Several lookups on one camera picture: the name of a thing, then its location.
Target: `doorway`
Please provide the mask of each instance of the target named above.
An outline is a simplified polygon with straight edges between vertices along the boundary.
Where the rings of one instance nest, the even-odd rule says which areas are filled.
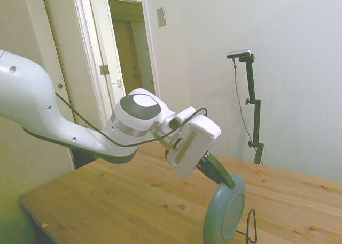
[[[137,88],[155,94],[142,4],[122,0],[108,3],[125,94]],[[112,78],[112,84],[117,85],[118,79]]]

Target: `round plate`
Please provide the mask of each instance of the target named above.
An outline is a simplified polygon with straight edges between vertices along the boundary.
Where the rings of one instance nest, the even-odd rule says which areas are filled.
[[[204,244],[227,244],[240,223],[246,188],[240,176],[232,174],[231,177],[235,188],[220,183],[210,201],[203,224]]]

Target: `black cable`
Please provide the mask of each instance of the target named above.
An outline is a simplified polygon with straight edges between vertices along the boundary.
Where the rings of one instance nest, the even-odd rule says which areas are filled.
[[[235,70],[235,89],[236,89],[237,99],[239,100],[239,107],[240,107],[241,119],[242,119],[242,122],[244,123],[245,129],[246,129],[247,134],[248,134],[248,136],[250,137],[250,141],[251,141],[251,143],[252,143],[252,142],[253,142],[253,141],[252,141],[252,137],[251,137],[251,135],[250,135],[250,132],[249,132],[248,129],[247,129],[247,126],[246,126],[246,123],[245,123],[245,119],[244,119],[244,116],[243,116],[243,114],[242,114],[241,101],[240,101],[239,91],[238,91],[238,89],[237,89],[237,80],[236,80],[236,78],[237,78],[237,77],[236,77],[236,68],[237,68],[237,65],[235,64],[235,59],[233,58],[232,60],[233,60],[233,62],[234,62],[234,70]]]
[[[170,150],[169,149],[166,149],[165,150],[165,159],[167,160],[167,154],[169,154]]]
[[[253,213],[253,219],[254,219],[254,236],[255,236],[255,240],[252,240],[250,238],[250,219],[251,219],[251,214]],[[255,210],[254,208],[252,208],[250,210],[250,212],[248,213],[248,217],[247,217],[247,229],[246,229],[246,233],[243,233],[241,231],[236,230],[237,233],[240,233],[244,236],[246,236],[246,244],[248,244],[249,242],[256,244],[258,241],[258,233],[257,233],[257,220],[256,220],[256,216],[255,216]]]
[[[109,138],[106,134],[104,134],[103,132],[101,132],[99,129],[97,129],[94,125],[92,125],[91,123],[89,123],[84,117],[82,117],[65,99],[63,99],[58,93],[55,93],[57,97],[59,97],[76,115],[78,115],[87,125],[89,125],[91,128],[93,128],[96,132],[98,132],[99,134],[103,135],[104,137],[106,137],[109,141],[111,141],[112,143],[114,143],[115,145],[119,146],[119,147],[124,147],[124,148],[128,148],[128,147],[134,147],[134,146],[139,146],[142,144],[146,144],[149,142],[153,142],[153,141],[159,141],[161,139],[164,139],[165,137],[169,136],[170,134],[174,133],[176,130],[178,130],[179,128],[181,128],[183,125],[185,125],[187,122],[189,122],[191,120],[191,118],[193,118],[196,114],[198,114],[199,112],[201,112],[202,110],[205,111],[205,116],[208,115],[208,110],[206,108],[201,108],[199,110],[197,110],[195,113],[193,113],[187,120],[185,120],[183,123],[181,123],[180,125],[178,125],[177,128],[175,128],[174,130],[172,130],[171,132],[165,134],[162,137],[158,137],[152,140],[148,140],[148,141],[143,141],[143,142],[139,142],[139,143],[134,143],[134,144],[128,144],[128,145],[124,145],[124,144],[119,144],[116,141],[112,140],[111,138]]]

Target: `light switch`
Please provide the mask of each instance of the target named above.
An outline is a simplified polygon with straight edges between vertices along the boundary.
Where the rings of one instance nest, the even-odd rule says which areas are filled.
[[[158,17],[159,27],[166,26],[164,7],[157,9],[157,17]]]

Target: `silver ring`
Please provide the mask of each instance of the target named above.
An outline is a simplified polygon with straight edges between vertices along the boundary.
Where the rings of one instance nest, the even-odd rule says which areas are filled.
[[[156,128],[155,130],[152,131],[152,134],[155,138],[159,138],[164,136],[165,133],[163,131],[163,127],[165,125],[167,125],[169,122],[171,122],[172,119],[174,119],[176,117],[176,113],[170,115],[168,118],[166,118],[160,125],[158,128]],[[174,142],[172,142],[173,138],[175,137],[177,133],[171,134],[161,140],[159,140],[160,144],[162,144],[166,149],[170,149],[171,147],[173,147],[173,145],[175,144]]]
[[[111,121],[112,121],[113,125],[115,125],[120,131],[122,131],[123,133],[126,133],[130,136],[133,136],[133,137],[143,137],[148,132],[148,131],[135,130],[135,129],[125,125],[123,122],[120,121],[119,118],[116,117],[116,115],[114,113],[111,116]]]

